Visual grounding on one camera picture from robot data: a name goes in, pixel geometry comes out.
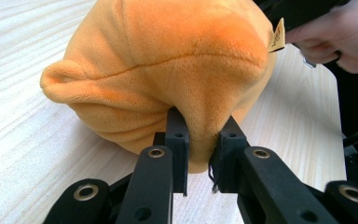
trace metal bolt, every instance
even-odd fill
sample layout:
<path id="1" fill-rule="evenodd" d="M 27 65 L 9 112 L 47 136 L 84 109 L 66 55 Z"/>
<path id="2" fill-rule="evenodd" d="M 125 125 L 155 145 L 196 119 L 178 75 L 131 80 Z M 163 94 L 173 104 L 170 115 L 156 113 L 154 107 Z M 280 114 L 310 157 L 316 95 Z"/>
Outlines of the metal bolt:
<path id="1" fill-rule="evenodd" d="M 147 155 L 151 158 L 160 158 L 164 156 L 165 152 L 159 148 L 152 148 L 147 152 Z"/>
<path id="2" fill-rule="evenodd" d="M 266 150 L 263 149 L 255 149 L 252 152 L 254 154 L 254 156 L 260 158 L 260 159 L 267 159 L 269 158 L 269 152 L 267 152 Z"/>
<path id="3" fill-rule="evenodd" d="M 358 189 L 349 185 L 341 185 L 338 188 L 339 193 L 341 193 L 345 198 L 358 203 Z"/>
<path id="4" fill-rule="evenodd" d="M 78 201 L 84 202 L 92 199 L 98 194 L 98 187 L 93 184 L 86 184 L 79 186 L 74 193 L 74 198 Z"/>

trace paper tag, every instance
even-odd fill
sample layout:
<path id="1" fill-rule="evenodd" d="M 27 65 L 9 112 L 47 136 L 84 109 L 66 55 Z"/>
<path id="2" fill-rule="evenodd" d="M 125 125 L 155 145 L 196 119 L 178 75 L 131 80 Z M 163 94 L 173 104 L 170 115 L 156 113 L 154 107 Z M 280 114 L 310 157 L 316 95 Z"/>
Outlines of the paper tag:
<path id="1" fill-rule="evenodd" d="M 272 36 L 271 41 L 268 45 L 268 53 L 278 51 L 280 49 L 284 49 L 285 41 L 284 41 L 284 25 L 283 18 L 281 18 L 278 22 L 277 29 L 275 30 L 274 35 Z"/>

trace light wood surface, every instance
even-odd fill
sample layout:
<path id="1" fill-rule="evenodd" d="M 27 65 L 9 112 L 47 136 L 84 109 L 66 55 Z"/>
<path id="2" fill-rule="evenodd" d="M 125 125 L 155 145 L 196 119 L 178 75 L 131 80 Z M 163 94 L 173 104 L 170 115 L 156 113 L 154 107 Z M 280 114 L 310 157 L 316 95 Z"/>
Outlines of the light wood surface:
<path id="1" fill-rule="evenodd" d="M 77 180 L 112 184 L 136 163 L 39 88 L 42 70 L 62 58 L 94 2 L 0 1 L 0 223 L 41 223 Z M 322 66 L 305 66 L 294 47 L 279 52 L 241 127 L 251 145 L 276 151 L 301 181 L 323 190 L 345 179 L 336 80 Z M 212 195 L 211 187 L 206 174 L 191 175 L 188 197 L 174 195 L 173 222 L 242 223 L 236 196 Z"/>

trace stuffed animal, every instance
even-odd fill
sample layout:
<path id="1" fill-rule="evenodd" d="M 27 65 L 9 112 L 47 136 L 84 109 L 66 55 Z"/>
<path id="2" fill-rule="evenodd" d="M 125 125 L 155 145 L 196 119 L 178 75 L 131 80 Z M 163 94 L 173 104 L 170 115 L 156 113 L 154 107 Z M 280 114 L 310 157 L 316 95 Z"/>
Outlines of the stuffed animal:
<path id="1" fill-rule="evenodd" d="M 273 32 L 252 0 L 98 0 L 40 85 L 101 137 L 140 153 L 175 106 L 203 172 L 229 116 L 241 122 L 267 85 Z"/>

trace human hand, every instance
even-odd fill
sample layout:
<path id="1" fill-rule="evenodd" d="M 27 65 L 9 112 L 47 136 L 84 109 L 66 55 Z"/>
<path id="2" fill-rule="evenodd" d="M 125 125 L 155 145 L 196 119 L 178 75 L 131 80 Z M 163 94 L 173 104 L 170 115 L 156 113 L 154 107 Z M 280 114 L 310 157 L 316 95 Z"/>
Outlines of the human hand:
<path id="1" fill-rule="evenodd" d="M 335 7 L 322 17 L 286 34 L 286 43 L 295 43 L 308 62 L 329 63 L 358 74 L 358 0 Z"/>

